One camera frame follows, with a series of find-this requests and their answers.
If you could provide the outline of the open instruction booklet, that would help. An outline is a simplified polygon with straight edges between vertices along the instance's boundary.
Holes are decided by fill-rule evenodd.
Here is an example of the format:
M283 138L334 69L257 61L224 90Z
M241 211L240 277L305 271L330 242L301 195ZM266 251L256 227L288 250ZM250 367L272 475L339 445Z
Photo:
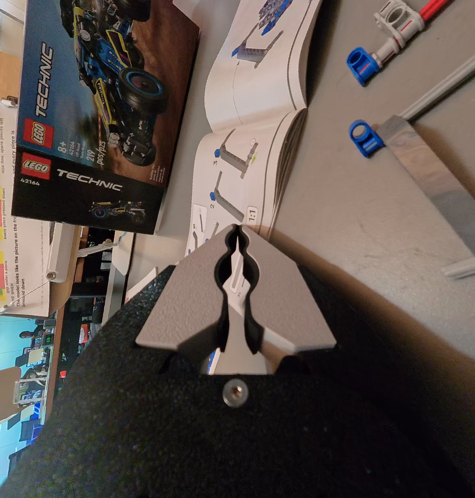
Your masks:
M241 1L209 72L185 254L231 224L269 239L307 117L321 1Z

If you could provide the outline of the lego set box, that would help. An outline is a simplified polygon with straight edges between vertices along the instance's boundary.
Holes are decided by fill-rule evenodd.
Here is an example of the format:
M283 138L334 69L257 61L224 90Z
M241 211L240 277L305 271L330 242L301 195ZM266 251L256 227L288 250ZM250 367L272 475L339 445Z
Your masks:
M27 1L12 215L154 234L198 35L172 1Z

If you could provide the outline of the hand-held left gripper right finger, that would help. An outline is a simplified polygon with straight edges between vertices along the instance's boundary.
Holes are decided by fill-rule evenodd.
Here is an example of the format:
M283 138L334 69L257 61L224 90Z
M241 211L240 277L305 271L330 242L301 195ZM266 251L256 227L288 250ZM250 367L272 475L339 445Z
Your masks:
M288 357L304 361L310 352L329 351L336 339L296 262L249 227L239 226L245 298L245 337L250 350L276 372Z

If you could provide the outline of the printed paper sheet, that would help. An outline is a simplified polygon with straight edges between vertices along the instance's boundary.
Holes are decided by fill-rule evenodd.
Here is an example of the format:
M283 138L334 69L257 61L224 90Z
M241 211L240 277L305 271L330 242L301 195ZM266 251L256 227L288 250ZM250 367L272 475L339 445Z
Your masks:
M45 317L50 224L11 214L16 159L16 110L0 103L0 313Z

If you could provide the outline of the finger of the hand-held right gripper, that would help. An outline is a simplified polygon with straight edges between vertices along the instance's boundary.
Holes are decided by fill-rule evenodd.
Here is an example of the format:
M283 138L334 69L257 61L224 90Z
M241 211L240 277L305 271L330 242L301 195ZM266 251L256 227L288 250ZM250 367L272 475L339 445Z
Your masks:
M379 128L385 146L470 250L472 257L446 266L449 278L475 275L475 198L412 125L393 115Z

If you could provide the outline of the light grey lego axle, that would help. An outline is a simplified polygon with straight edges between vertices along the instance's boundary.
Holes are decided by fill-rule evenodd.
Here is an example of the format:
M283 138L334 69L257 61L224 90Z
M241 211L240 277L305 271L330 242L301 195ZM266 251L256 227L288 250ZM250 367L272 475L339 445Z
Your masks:
M468 59L452 73L441 80L437 85L426 92L416 102L398 114L406 121L413 121L423 115L441 100L446 98L454 90L475 75L475 56Z

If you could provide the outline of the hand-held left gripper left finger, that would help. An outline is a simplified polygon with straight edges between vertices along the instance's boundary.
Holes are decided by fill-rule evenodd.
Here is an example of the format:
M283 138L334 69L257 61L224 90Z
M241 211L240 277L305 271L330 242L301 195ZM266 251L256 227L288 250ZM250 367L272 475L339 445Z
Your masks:
M238 226L231 224L182 259L153 306L136 344L178 352L200 364L220 349L229 334L228 295Z

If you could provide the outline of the red lego axle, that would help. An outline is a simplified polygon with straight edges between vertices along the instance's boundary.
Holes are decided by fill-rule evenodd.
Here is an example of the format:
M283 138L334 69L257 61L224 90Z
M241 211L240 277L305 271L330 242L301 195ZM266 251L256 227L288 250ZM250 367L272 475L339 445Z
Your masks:
M420 11L419 15L421 16L424 23L430 21L433 16L438 14L438 12L446 6L447 3L451 1L443 0L443 1L429 1Z

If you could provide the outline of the brown cardboard box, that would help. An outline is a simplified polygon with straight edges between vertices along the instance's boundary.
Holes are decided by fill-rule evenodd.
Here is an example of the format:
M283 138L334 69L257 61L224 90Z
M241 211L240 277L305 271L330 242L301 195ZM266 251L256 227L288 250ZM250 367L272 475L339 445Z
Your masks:
M0 98L20 95L22 60L0 51Z

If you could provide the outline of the white lego connector piece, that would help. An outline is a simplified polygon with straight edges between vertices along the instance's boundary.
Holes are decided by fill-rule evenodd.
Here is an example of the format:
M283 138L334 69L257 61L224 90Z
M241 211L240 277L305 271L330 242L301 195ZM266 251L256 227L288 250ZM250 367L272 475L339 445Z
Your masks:
M387 1L379 11L375 12L374 19L377 26L388 35L385 44L377 52L372 53L379 68L383 68L425 28L421 15L404 1Z

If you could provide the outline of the blue lego connector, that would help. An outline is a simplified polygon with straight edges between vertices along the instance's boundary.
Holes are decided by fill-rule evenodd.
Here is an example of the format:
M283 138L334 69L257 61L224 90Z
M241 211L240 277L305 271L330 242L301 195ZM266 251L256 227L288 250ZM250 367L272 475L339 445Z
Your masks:
M365 158L370 158L385 147L381 137L363 120L356 120L351 123L349 136Z
M363 87L381 70L377 61L363 47L351 51L346 63L354 78Z

